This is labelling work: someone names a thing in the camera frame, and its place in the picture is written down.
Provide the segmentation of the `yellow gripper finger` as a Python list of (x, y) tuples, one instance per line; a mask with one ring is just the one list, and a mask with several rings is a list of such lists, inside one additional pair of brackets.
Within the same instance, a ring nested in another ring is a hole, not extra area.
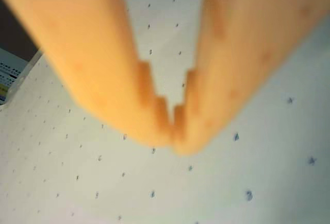
[(329, 12), (329, 0), (203, 0), (173, 148), (200, 151)]
[(81, 107), (140, 144), (173, 144), (166, 101), (138, 57), (125, 0), (5, 2)]

